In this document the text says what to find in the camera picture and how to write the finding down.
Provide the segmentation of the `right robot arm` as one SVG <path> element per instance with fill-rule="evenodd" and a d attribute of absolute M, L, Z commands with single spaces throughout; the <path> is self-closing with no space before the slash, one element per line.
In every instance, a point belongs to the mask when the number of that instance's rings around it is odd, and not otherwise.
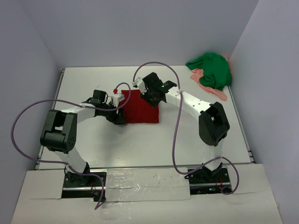
<path fill-rule="evenodd" d="M 178 118 L 183 110 L 196 119 L 199 125 L 199 137 L 207 145 L 205 152 L 207 161 L 202 165 L 206 168 L 203 177 L 207 182 L 214 182 L 220 175 L 222 145 L 230 129 L 222 104 L 202 101 L 181 90 L 178 84 L 170 80 L 162 82 L 154 72 L 144 78 L 137 78 L 133 86 L 140 90 L 140 98 L 152 107 L 158 106 L 163 101 L 179 108 Z"/>

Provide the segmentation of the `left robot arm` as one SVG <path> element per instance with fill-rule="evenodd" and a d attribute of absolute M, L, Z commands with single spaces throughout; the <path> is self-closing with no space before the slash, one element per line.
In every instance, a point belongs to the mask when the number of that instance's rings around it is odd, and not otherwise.
<path fill-rule="evenodd" d="M 124 125 L 123 108 L 119 107 L 124 103 L 125 96 L 121 93 L 109 97 L 105 91 L 95 90 L 92 97 L 73 108 L 48 112 L 40 143 L 66 163 L 67 171 L 75 174 L 74 179 L 79 185 L 88 185 L 92 175 L 88 163 L 75 147 L 78 123 L 102 116 L 113 124 Z"/>

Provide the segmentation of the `red t-shirt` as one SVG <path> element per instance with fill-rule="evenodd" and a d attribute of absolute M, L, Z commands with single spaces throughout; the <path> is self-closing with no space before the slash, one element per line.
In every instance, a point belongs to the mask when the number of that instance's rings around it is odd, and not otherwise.
<path fill-rule="evenodd" d="M 152 107 L 139 97 L 139 90 L 132 90 L 129 101 L 123 106 L 123 116 L 127 124 L 158 124 L 159 107 Z"/>

